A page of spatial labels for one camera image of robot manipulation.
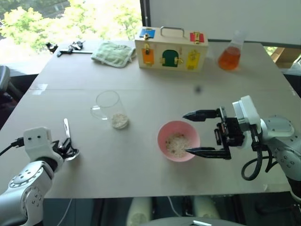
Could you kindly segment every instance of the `clear drinking glass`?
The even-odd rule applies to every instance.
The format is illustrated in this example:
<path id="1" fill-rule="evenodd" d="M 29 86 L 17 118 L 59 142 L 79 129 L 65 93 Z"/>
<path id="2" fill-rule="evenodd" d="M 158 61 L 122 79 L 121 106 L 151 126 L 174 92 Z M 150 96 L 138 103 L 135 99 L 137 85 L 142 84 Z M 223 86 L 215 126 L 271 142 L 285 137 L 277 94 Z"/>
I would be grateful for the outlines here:
<path id="1" fill-rule="evenodd" d="M 100 93 L 96 97 L 96 104 L 91 107 L 92 116 L 108 120 L 117 129 L 128 125 L 128 117 L 117 92 L 108 90 Z"/>

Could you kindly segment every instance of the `orange liquid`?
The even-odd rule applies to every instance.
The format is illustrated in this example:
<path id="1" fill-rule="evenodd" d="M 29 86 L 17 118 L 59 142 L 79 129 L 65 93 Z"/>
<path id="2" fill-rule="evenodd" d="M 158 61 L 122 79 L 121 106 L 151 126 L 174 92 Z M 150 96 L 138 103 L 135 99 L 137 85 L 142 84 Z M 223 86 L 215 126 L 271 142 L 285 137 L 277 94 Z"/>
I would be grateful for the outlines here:
<path id="1" fill-rule="evenodd" d="M 218 59 L 218 65 L 224 70 L 233 70 L 237 68 L 240 59 L 240 49 L 229 46 L 224 50 Z"/>

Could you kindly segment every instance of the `wooden box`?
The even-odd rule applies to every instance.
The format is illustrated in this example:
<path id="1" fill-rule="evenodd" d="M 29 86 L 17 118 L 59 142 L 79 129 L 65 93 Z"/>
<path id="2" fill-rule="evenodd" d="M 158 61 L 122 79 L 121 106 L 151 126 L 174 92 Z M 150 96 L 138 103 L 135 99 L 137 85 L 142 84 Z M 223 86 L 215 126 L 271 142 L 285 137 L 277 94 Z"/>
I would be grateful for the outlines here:
<path id="1" fill-rule="evenodd" d="M 173 27 L 142 27 L 135 37 L 139 67 L 200 72 L 208 49 L 200 32 Z"/>

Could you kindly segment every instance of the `cloth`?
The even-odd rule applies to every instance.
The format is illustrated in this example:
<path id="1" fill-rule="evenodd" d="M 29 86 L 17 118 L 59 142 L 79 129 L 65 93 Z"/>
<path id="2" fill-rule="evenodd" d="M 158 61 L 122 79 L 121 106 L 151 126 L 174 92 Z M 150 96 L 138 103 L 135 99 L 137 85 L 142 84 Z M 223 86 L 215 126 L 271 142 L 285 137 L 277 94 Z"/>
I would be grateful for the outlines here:
<path id="1" fill-rule="evenodd" d="M 98 49 L 94 51 L 91 59 L 113 67 L 125 67 L 127 62 L 132 62 L 132 58 L 135 56 L 135 48 L 108 41 L 102 43 Z"/>

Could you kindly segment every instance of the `white table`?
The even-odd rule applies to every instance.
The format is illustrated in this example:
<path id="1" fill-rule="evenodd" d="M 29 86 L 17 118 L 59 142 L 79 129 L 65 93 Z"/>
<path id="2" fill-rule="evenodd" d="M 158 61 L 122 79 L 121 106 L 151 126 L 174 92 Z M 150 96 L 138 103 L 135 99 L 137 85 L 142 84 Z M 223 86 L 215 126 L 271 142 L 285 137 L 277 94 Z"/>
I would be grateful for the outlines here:
<path id="1" fill-rule="evenodd" d="M 85 46 L 90 50 L 97 43 L 87 42 Z M 301 100 L 263 47 L 245 44 L 240 69 L 234 73 L 215 63 L 225 47 L 225 43 L 210 43 L 201 75 L 140 69 L 137 60 L 117 69 L 93 62 L 90 55 L 54 56 L 0 131 L 0 150 L 21 137 L 25 129 L 38 126 L 50 128 L 53 140 L 64 140 L 63 118 L 67 117 L 80 156 L 56 173 L 48 198 L 288 191 L 278 165 L 269 174 L 262 169 L 254 181 L 242 179 L 242 166 L 255 157 L 251 149 L 232 148 L 230 161 L 195 157 L 183 163 L 169 161 L 159 151 L 157 132 L 167 121 L 180 120 L 192 110 L 221 105 L 228 116 L 234 116 L 232 102 L 245 95 L 252 97 L 262 118 L 283 115 L 300 130 Z M 46 90 L 37 90 L 41 84 L 47 84 Z M 194 92 L 196 85 L 202 87 L 200 94 Z M 91 116 L 96 95 L 106 89 L 119 93 L 130 118 L 128 128 L 115 130 L 107 121 Z M 215 146 L 217 121 L 189 122 L 198 130 L 202 145 Z M 28 161 L 23 148 L 0 157 L 0 193 Z"/>

